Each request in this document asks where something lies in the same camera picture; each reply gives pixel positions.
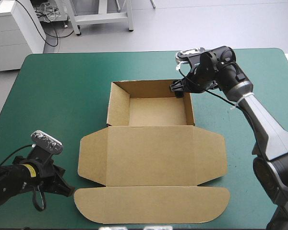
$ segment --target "cabinet drawer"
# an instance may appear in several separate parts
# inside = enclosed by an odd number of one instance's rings
[[[26,44],[26,40],[20,30],[0,32],[0,46]]]
[[[28,44],[0,46],[0,71],[20,69],[29,54],[32,52]]]
[[[0,31],[19,30],[12,15],[0,16]]]

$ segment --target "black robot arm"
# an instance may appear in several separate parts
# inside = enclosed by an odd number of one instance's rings
[[[40,130],[35,131],[31,139],[35,144],[26,158],[16,156],[12,165],[0,164],[0,205],[12,196],[32,191],[34,207],[43,211],[46,208],[44,192],[71,196],[74,187],[64,181],[65,170],[53,164],[52,156],[62,152],[62,144]],[[41,205],[37,202],[37,193],[42,197]]]
[[[181,51],[176,61],[178,69],[180,64],[191,67],[183,79],[170,86],[177,97],[182,97],[183,92],[211,93],[210,89],[219,88],[245,115],[256,139],[252,152],[257,155],[253,162],[255,175],[278,205],[267,229],[288,230],[288,132],[256,99],[253,84],[236,63],[230,47]]]

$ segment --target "yellow label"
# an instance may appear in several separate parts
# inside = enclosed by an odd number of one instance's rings
[[[22,164],[22,165],[29,170],[31,177],[36,177],[35,169],[30,164]]]

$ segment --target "open cardboard box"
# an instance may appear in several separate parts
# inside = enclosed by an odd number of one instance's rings
[[[78,174],[106,185],[75,192],[89,220],[202,223],[228,205],[227,189],[197,186],[226,174],[224,138],[192,126],[190,95],[175,98],[171,82],[112,83],[109,127],[80,144]]]
[[[107,124],[110,126],[194,125],[191,96],[176,98],[173,80],[116,81],[111,85]]]

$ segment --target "white floor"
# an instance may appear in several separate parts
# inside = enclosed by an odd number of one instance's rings
[[[96,0],[73,0],[77,14],[96,13]],[[288,0],[132,0],[135,30],[127,23],[87,25],[81,36],[61,39],[45,53],[121,52],[207,49],[227,45],[232,48],[277,47],[288,54]],[[108,0],[109,12],[116,10]],[[63,29],[56,24],[60,35]],[[51,27],[45,26],[51,33]],[[0,72],[0,111],[18,71]]]

